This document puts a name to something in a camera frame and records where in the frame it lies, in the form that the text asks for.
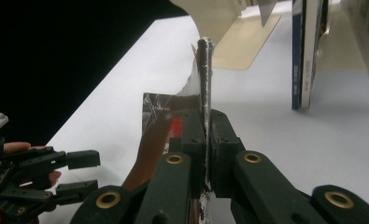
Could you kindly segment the white table board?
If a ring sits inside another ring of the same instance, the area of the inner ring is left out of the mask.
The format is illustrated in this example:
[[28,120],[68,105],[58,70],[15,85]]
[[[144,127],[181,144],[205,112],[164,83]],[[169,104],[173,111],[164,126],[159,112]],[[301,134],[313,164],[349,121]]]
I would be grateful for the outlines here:
[[[306,112],[291,109],[291,3],[252,65],[217,69],[212,105],[225,113],[244,146],[266,155],[303,192],[326,184],[369,203],[369,78],[321,73]],[[132,169],[142,133],[142,98],[174,94],[192,71],[197,29],[189,17],[155,21],[51,138],[64,151],[95,149],[96,168],[64,171],[64,183],[119,185]]]

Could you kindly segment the purple magazine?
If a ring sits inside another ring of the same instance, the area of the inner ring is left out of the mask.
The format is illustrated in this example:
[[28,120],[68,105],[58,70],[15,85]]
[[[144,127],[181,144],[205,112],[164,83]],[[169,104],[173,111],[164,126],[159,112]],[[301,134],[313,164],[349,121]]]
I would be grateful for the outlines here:
[[320,38],[327,28],[329,0],[292,0],[291,108],[305,110],[316,73]]

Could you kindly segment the black curtain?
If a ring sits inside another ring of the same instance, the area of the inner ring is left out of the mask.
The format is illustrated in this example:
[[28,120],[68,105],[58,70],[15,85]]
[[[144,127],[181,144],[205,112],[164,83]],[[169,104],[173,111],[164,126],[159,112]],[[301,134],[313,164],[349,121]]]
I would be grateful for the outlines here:
[[0,134],[44,145],[170,0],[0,0]]

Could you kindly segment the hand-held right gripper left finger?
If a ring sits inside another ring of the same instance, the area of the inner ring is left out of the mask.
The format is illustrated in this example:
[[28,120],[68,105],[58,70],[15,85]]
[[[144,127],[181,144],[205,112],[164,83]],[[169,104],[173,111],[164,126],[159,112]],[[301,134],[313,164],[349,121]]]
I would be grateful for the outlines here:
[[205,178],[206,140],[195,110],[181,116],[181,136],[162,155],[135,224],[198,224]]

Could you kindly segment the black magazine with red print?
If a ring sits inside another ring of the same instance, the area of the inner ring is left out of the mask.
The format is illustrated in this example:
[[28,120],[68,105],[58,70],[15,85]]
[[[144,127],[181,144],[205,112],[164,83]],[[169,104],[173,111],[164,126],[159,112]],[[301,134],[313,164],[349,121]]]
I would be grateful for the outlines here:
[[169,152],[173,140],[181,136],[181,116],[191,110],[198,112],[206,140],[206,171],[203,192],[200,196],[203,213],[202,200],[206,196],[208,187],[213,51],[214,44],[210,38],[199,39],[197,48],[194,50],[192,73],[181,91],[175,95],[157,93],[143,95],[142,136],[134,168],[123,184],[123,187],[130,192],[130,204],[122,224],[135,224],[139,207],[156,170],[158,160]]

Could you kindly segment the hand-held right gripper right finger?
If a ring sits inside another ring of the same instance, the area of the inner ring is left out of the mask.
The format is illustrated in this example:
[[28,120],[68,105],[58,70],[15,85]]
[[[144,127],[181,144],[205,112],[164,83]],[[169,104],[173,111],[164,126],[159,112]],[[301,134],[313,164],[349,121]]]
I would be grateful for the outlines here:
[[227,116],[211,112],[211,186],[231,200],[236,224],[326,224],[262,153],[246,150]]

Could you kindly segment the beige expandable bookend rack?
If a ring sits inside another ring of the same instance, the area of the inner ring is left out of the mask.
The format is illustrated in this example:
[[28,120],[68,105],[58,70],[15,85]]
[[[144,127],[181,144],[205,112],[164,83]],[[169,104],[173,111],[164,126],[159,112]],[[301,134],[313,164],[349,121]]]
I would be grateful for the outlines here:
[[[193,19],[199,36],[215,43],[213,66],[246,70],[276,27],[277,0],[169,0]],[[365,68],[355,35],[340,2],[328,0],[327,31],[319,41],[320,71]]]

